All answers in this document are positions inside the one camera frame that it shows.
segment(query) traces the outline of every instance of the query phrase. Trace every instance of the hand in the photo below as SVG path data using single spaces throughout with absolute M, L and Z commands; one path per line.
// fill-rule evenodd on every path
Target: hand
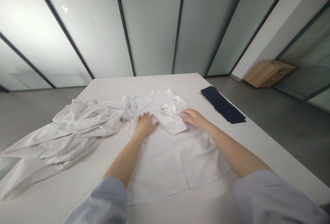
M 137 120 L 136 133 L 141 134 L 144 137 L 150 135 L 159 125 L 159 122 L 156 122 L 154 125 L 152 125 L 151 119 L 153 117 L 154 115 L 149 116 L 149 112 L 139 116 Z
M 195 127 L 206 129 L 206 126 L 210 123 L 205 117 L 203 117 L 198 111 L 194 109 L 185 109 L 182 113 L 189 116 L 183 116 L 182 118 L 191 123 Z

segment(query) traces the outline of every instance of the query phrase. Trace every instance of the person's right hand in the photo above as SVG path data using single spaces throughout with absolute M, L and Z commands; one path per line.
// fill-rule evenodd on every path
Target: person's right hand
M 188 116 L 183 116 L 182 118 L 195 127 L 206 129 L 207 124 L 210 123 L 205 117 L 194 109 L 185 109 L 182 113 L 188 114 Z

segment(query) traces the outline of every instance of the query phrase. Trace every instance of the glass panel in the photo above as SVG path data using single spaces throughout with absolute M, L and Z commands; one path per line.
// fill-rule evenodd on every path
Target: glass panel
M 208 76 L 229 74 L 274 0 L 240 0 Z
M 275 85 L 304 99 L 330 84 L 330 8 L 279 58 L 297 67 Z
M 122 0 L 137 76 L 171 74 L 180 0 Z
M 44 0 L 0 0 L 0 30 L 56 87 L 91 78 Z
M 0 84 L 8 90 L 50 86 L 0 39 Z
M 117 0 L 51 0 L 96 78 L 133 76 Z
M 308 100 L 309 103 L 330 112 L 330 88 Z
M 235 0 L 184 0 L 174 73 L 204 76 Z

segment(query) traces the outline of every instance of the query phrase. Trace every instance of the person's left hand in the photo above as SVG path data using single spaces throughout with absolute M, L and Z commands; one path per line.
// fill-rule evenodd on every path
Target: person's left hand
M 143 135 L 144 137 L 150 135 L 159 125 L 159 122 L 156 122 L 154 125 L 152 125 L 151 119 L 153 117 L 153 114 L 149 116 L 149 112 L 139 116 L 137 120 L 136 132 Z

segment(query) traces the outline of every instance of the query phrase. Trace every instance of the white shirt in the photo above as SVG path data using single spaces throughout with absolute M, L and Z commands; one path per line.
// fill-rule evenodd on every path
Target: white shirt
M 124 97 L 124 117 L 131 120 L 131 135 L 144 112 L 154 114 L 160 125 L 143 142 L 127 188 L 128 205 L 159 199 L 206 185 L 230 169 L 226 159 L 202 129 L 185 123 L 186 103 L 170 90 L 150 96 Z

